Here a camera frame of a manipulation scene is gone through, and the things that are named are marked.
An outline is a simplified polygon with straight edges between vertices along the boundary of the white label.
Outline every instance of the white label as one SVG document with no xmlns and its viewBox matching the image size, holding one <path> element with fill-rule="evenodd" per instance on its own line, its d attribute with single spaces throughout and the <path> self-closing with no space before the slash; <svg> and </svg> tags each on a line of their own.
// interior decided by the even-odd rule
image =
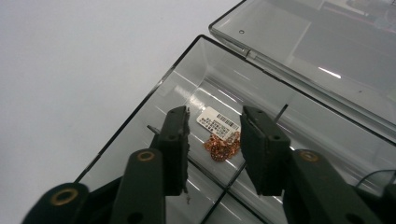
<svg viewBox="0 0 396 224">
<path fill-rule="evenodd" d="M 202 112 L 197 122 L 222 140 L 226 140 L 232 133 L 239 130 L 239 126 L 235 122 L 227 119 L 210 106 Z"/>
</svg>

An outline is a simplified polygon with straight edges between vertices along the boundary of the black cable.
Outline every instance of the black cable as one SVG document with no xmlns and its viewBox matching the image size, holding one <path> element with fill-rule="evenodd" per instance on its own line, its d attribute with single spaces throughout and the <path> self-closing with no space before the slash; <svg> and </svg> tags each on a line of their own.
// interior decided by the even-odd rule
<svg viewBox="0 0 396 224">
<path fill-rule="evenodd" d="M 372 172 L 372 173 L 366 175 L 364 178 L 362 178 L 362 179 L 358 182 L 358 184 L 355 186 L 355 188 L 358 188 L 358 187 L 361 185 L 361 183 L 363 183 L 363 182 L 364 182 L 367 178 L 369 178 L 370 176 L 375 175 L 375 174 L 378 174 L 378 173 L 381 173 L 381 172 L 394 172 L 393 178 L 389 181 L 389 183 L 393 182 L 393 181 L 396 179 L 396 170 L 395 170 L 395 169 L 393 169 L 393 170 L 378 170 L 378 171 L 374 171 L 374 172 Z"/>
</svg>

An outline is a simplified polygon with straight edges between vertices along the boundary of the plastic container compartment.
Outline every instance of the plastic container compartment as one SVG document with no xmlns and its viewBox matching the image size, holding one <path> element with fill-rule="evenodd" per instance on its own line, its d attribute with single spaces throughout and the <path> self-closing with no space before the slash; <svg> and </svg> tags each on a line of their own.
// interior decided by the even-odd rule
<svg viewBox="0 0 396 224">
<path fill-rule="evenodd" d="M 196 119 L 209 106 L 240 124 L 243 105 L 256 106 L 273 118 L 289 105 L 278 124 L 292 139 L 292 147 L 324 153 L 350 184 L 372 171 L 392 168 L 396 160 L 392 143 L 264 73 L 219 43 L 198 36 L 80 182 L 94 190 L 121 176 L 128 157 L 149 147 L 154 133 L 147 125 L 161 129 L 166 113 L 181 105 L 191 112 L 189 157 L 203 169 L 189 163 L 189 205 L 183 195 L 166 199 L 169 223 L 200 223 L 204 219 L 209 223 L 286 222 L 280 198 L 258 197 L 245 171 L 235 176 L 244 162 L 241 152 L 217 162 L 203 148 L 210 133 Z M 212 208 L 233 177 L 237 178 L 230 193 Z"/>
</svg>

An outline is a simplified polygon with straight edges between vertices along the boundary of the white table surface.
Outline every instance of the white table surface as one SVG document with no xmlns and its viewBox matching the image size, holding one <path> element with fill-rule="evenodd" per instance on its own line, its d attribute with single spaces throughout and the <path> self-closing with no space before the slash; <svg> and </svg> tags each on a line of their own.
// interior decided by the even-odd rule
<svg viewBox="0 0 396 224">
<path fill-rule="evenodd" d="M 238 0 L 2 1 L 0 223 L 72 182 Z"/>
</svg>

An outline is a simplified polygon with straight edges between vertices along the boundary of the barcode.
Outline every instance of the barcode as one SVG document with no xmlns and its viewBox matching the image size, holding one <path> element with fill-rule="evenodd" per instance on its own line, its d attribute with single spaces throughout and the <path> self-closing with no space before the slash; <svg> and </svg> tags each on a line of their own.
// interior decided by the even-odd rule
<svg viewBox="0 0 396 224">
<path fill-rule="evenodd" d="M 220 119 L 221 121 L 223 121 L 224 123 L 230 125 L 230 127 L 233 128 L 233 126 L 236 126 L 232 121 L 230 121 L 229 119 L 225 118 L 224 116 L 222 116 L 221 114 L 218 114 L 218 119 Z"/>
</svg>

